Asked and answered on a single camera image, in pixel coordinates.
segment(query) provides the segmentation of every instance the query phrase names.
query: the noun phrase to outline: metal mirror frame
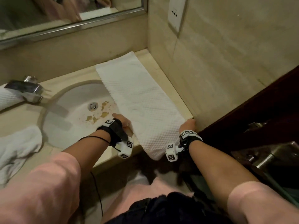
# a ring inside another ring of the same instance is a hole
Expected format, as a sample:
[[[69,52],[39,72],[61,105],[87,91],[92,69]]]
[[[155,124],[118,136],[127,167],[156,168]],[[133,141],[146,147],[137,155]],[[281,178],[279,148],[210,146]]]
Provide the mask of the metal mirror frame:
[[[77,32],[80,30],[84,30],[87,28],[95,27],[104,25],[111,22],[116,22],[123,19],[132,18],[135,16],[139,16],[142,14],[146,14],[148,10],[148,0],[141,0],[141,7],[135,8],[135,9],[129,9],[121,12],[116,12],[113,14],[105,15],[105,16],[99,16],[96,18],[92,18],[89,20],[81,21],[78,23],[72,23],[67,24],[64,26],[54,27],[51,29],[38,31],[29,33],[26,35],[21,35],[17,37],[12,37],[6,40],[0,41],[0,50],[13,47],[16,45],[21,44],[28,44],[35,41],[40,41],[44,39],[48,39],[51,37],[57,37],[61,35],[65,35],[68,33]]]

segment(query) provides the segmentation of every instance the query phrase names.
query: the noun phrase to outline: oval sink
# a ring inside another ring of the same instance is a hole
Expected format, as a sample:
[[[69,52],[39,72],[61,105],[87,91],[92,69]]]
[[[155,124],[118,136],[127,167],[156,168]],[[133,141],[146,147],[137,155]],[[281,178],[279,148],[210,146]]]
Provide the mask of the oval sink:
[[[103,84],[77,86],[54,100],[44,117],[42,130],[48,143],[66,149],[94,132],[118,107]]]

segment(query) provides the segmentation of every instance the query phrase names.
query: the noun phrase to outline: wall outlet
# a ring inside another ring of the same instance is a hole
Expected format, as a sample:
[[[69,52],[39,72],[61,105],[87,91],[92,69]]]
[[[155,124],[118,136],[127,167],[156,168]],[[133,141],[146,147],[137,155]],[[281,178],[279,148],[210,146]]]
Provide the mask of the wall outlet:
[[[168,22],[179,32],[184,14],[186,0],[170,0],[168,10]]]

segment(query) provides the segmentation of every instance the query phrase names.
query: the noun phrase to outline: pink sleeve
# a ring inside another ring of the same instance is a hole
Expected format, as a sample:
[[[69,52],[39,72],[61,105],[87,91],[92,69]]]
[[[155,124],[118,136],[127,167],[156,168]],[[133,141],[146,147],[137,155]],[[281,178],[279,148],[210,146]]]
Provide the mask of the pink sleeve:
[[[245,182],[234,188],[227,207],[238,224],[299,223],[299,210],[260,182]]]
[[[67,223],[79,205],[80,165],[61,152],[0,191],[0,223]]]

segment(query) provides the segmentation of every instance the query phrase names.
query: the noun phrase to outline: washcloth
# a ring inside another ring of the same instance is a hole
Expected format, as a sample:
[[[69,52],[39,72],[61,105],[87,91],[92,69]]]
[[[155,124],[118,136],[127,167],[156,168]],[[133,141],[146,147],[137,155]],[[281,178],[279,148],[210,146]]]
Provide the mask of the washcloth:
[[[37,126],[0,138],[0,189],[23,166],[28,155],[36,153],[42,145],[42,133]]]
[[[24,98],[17,91],[4,88],[5,85],[0,86],[0,111],[24,101]]]
[[[144,151],[159,160],[176,142],[184,118],[133,52],[96,65],[96,70],[122,115],[132,122]]]

